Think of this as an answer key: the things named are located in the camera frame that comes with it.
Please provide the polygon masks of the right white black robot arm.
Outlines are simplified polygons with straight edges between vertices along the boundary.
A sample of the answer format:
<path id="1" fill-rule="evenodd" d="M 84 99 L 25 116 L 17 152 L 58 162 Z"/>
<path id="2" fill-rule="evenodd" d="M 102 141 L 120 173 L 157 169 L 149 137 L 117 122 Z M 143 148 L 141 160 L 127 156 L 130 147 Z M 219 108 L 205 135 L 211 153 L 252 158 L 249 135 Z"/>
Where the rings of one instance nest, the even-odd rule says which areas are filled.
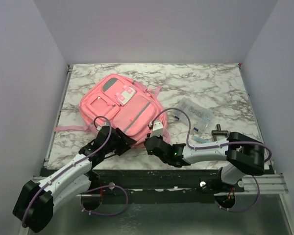
<path id="1" fill-rule="evenodd" d="M 147 138 L 144 145 L 149 155 L 157 156 L 163 163 L 174 167 L 207 161 L 228 162 L 216 179 L 216 187 L 222 192 L 228 191 L 245 175 L 261 176 L 265 171 L 265 145 L 238 132 L 198 146 L 186 143 L 170 145 L 157 136 Z"/>

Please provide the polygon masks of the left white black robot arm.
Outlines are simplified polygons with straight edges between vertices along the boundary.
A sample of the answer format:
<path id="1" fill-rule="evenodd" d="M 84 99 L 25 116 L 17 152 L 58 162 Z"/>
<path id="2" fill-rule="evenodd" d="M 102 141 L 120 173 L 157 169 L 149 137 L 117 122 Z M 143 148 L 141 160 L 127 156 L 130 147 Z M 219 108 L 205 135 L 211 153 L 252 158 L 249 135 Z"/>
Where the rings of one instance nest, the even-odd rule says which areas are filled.
<path id="1" fill-rule="evenodd" d="M 64 167 L 45 179 L 24 184 L 12 211 L 22 227 L 31 228 L 34 232 L 41 231 L 52 219 L 55 206 L 64 201 L 67 196 L 76 196 L 86 191 L 94 193 L 98 190 L 99 182 L 87 174 L 104 161 L 111 152 L 122 155 L 136 141 L 119 128 L 102 127 L 96 138 L 82 147 L 76 156 Z"/>

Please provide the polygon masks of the pink student backpack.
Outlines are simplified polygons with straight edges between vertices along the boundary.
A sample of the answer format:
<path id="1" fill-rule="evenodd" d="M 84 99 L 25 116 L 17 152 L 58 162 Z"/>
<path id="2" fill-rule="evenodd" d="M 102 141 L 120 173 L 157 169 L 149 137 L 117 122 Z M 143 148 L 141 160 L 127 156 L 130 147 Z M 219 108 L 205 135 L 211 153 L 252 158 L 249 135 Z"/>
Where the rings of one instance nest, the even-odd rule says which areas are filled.
<path id="1" fill-rule="evenodd" d="M 131 78 L 110 74 L 90 89 L 79 104 L 79 113 L 84 120 L 82 126 L 58 126 L 56 131 L 78 130 L 98 133 L 109 119 L 113 128 L 119 128 L 136 141 L 134 147 L 143 147 L 143 142 L 151 132 L 149 124 L 159 120 L 163 127 L 168 125 L 168 117 L 157 99 L 162 86 L 148 89 Z"/>

